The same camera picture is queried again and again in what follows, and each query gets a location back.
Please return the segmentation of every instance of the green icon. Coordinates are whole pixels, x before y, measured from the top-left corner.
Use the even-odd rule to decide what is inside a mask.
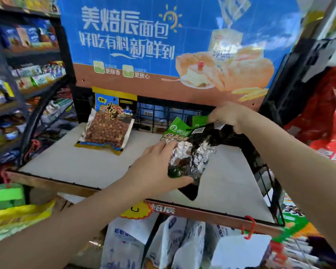
[[[134,74],[133,66],[131,66],[131,65],[123,65],[122,66],[122,70],[123,70],[123,76],[124,77],[133,78],[133,74]]]
[[[94,61],[94,71],[96,73],[105,73],[105,64],[102,61]]]

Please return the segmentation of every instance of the human hand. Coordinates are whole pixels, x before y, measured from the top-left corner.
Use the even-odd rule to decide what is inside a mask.
[[[242,122],[248,120],[256,112],[246,106],[226,101],[216,107],[208,116],[208,122],[220,121],[233,126],[236,134],[242,134]]]
[[[161,140],[158,144],[147,147],[122,177],[142,198],[149,198],[161,193],[184,187],[193,182],[189,176],[170,178],[168,163],[177,141],[166,143]]]

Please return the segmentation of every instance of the plate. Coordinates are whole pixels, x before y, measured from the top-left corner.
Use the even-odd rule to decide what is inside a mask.
[[[206,87],[201,87],[201,88],[199,88],[199,87],[193,85],[192,83],[189,83],[188,81],[186,81],[186,80],[184,80],[184,79],[181,79],[181,82],[182,82],[184,85],[188,86],[188,87],[195,88],[195,89],[198,89],[198,90],[211,89],[211,88],[214,88],[214,87],[215,87],[214,84],[210,84],[210,85],[208,85],[208,86],[206,86]]]

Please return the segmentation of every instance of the bread advertisement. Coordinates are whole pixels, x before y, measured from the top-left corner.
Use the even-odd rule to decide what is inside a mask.
[[[77,85],[258,110],[300,35],[296,0],[62,0]]]

